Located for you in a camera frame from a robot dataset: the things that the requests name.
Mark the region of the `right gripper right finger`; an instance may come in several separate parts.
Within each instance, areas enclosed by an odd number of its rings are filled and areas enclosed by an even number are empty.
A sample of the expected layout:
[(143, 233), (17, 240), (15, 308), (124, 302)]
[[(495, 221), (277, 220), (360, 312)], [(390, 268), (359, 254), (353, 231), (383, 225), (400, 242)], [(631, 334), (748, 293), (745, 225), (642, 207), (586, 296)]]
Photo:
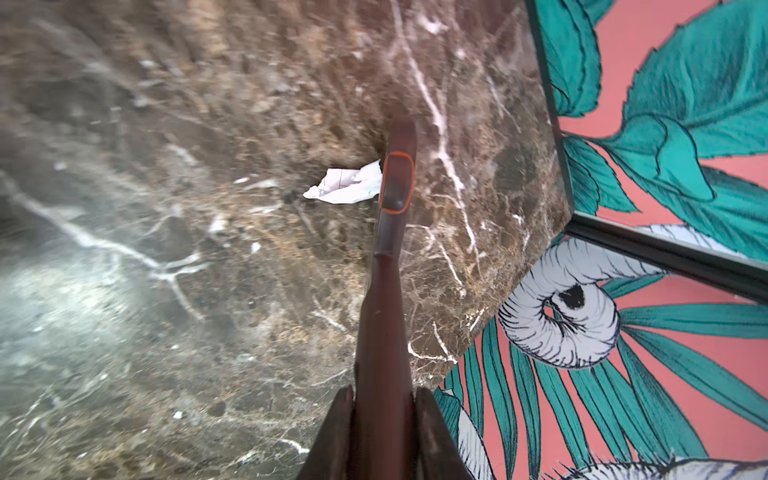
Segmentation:
[(471, 475), (430, 390), (423, 387), (416, 389), (415, 414), (419, 448), (416, 478), (470, 479)]

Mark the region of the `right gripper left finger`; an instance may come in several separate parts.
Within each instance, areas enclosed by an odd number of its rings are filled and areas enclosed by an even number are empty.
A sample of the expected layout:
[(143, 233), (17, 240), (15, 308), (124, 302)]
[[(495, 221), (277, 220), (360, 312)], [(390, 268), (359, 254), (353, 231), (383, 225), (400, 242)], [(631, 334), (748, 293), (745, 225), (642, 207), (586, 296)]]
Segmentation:
[(348, 385), (336, 393), (297, 480), (346, 478), (353, 409), (354, 389)]

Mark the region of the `dark brown hand brush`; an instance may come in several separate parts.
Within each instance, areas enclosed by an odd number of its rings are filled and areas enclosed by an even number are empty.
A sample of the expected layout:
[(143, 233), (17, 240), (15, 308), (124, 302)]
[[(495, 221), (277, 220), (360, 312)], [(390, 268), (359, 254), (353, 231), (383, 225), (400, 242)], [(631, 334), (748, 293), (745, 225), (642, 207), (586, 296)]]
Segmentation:
[(390, 124), (370, 278), (355, 356), (356, 398), (347, 476), (409, 479), (416, 465), (414, 398), (399, 259), (416, 179), (417, 131)]

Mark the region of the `white paper scrap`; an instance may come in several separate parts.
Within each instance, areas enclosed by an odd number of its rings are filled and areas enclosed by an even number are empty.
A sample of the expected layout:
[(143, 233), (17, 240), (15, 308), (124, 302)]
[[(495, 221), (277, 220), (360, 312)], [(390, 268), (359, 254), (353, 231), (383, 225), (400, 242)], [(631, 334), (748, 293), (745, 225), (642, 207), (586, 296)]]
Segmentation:
[(375, 198), (382, 180), (380, 160), (358, 170), (330, 168), (320, 183), (305, 191), (303, 197), (334, 205), (356, 204)]

